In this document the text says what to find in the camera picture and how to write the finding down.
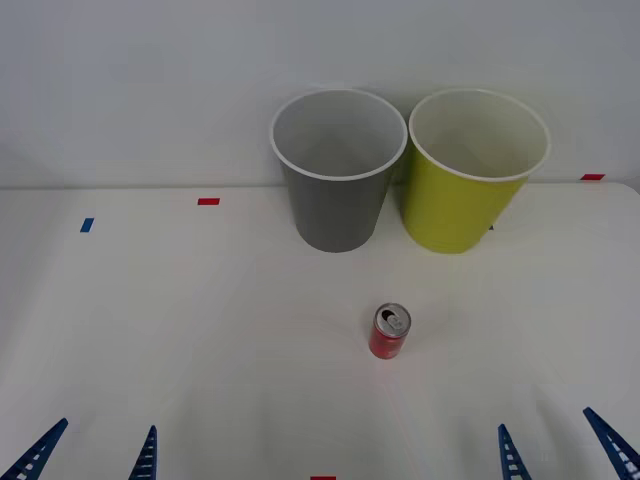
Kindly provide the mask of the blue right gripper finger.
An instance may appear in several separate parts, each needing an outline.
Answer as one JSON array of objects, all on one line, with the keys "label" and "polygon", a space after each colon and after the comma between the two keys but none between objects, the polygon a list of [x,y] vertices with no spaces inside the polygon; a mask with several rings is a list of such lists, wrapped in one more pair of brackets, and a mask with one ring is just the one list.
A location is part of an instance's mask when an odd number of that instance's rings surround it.
[{"label": "blue right gripper finger", "polygon": [[587,407],[583,410],[583,414],[600,441],[618,478],[639,480],[639,453],[593,409]]},{"label": "blue right gripper finger", "polygon": [[498,442],[502,477],[504,480],[531,480],[524,462],[504,424],[498,427]]}]

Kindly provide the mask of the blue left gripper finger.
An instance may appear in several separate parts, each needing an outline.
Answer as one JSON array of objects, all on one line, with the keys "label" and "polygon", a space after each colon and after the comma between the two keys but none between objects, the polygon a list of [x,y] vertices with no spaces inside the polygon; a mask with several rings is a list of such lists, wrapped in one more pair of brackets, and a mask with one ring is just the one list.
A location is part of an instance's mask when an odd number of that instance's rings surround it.
[{"label": "blue left gripper finger", "polygon": [[38,480],[67,426],[66,418],[59,420],[1,476],[1,480]]},{"label": "blue left gripper finger", "polygon": [[129,480],[156,480],[157,452],[157,429],[152,425],[129,475]]}]

